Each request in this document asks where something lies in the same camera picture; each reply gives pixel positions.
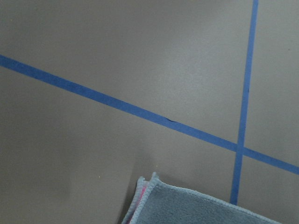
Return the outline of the pink and grey towel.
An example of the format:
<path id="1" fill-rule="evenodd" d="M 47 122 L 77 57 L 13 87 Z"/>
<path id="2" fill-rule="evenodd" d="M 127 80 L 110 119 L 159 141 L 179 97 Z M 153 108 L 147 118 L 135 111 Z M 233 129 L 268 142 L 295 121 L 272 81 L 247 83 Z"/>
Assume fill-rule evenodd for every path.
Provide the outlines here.
<path id="1" fill-rule="evenodd" d="M 200 192 L 140 177 L 124 224 L 274 224 L 275 221 Z"/>

